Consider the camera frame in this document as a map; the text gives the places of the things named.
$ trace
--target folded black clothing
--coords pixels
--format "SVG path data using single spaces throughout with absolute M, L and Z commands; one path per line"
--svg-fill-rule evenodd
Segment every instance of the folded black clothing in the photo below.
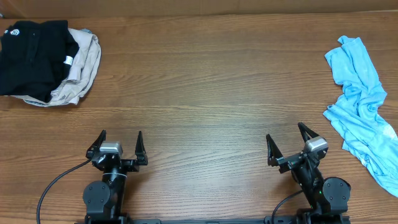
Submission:
M 1 38 L 0 95 L 29 95 L 43 102 L 66 79 L 79 46 L 68 21 L 18 21 Z

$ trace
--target wall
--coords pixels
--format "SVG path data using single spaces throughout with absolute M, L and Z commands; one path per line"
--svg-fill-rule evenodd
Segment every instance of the wall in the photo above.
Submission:
M 354 12 L 398 9 L 397 0 L 0 0 L 8 18 Z

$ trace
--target clothing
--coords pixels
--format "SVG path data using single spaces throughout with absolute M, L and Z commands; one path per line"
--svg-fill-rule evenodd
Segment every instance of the clothing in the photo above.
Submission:
M 15 96 L 26 103 L 36 106 L 59 106 L 73 103 L 78 104 L 92 86 L 100 65 L 101 47 L 97 36 L 75 29 L 69 32 L 79 45 L 79 51 L 73 59 L 69 76 L 61 82 L 59 87 L 51 92 L 52 99 L 46 103 L 29 96 Z
M 398 197 L 398 138 L 377 113 L 387 93 L 360 38 L 342 36 L 341 47 L 325 55 L 343 94 L 323 115 L 344 139 L 343 149 L 356 156 L 376 182 Z
M 68 76 L 72 62 L 66 56 L 73 59 L 79 48 L 68 21 L 18 21 L 1 43 L 0 95 L 29 95 L 43 102 Z

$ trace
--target wooden tabletop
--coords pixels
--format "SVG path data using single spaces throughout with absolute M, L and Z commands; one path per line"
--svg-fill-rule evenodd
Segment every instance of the wooden tabletop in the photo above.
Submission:
M 13 23 L 0 19 L 0 30 Z M 265 136 L 284 155 L 300 152 L 299 121 L 329 142 L 324 177 L 351 184 L 352 223 L 398 219 L 398 199 L 341 149 L 322 115 L 342 93 L 324 54 L 341 35 L 360 37 L 388 92 L 379 113 L 398 127 L 398 13 L 89 18 L 69 26 L 98 36 L 98 75 L 78 106 L 0 97 L 0 223 L 35 223 L 43 190 L 85 161 L 102 129 L 122 142 L 125 158 L 144 134 L 149 165 L 129 174 L 124 199 L 133 218 L 264 218 L 300 189 L 267 166 Z M 42 223 L 82 221 L 83 189 L 101 176 L 87 165 L 58 181 Z M 300 195 L 278 214 L 304 207 Z

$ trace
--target light blue fabric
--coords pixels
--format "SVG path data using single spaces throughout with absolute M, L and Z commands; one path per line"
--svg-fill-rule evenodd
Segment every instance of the light blue fabric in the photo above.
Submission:
M 356 156 L 381 187 L 398 197 L 398 139 L 377 113 L 387 93 L 362 40 L 342 36 L 338 41 L 342 46 L 325 58 L 343 94 L 323 115 L 344 139 L 343 149 Z

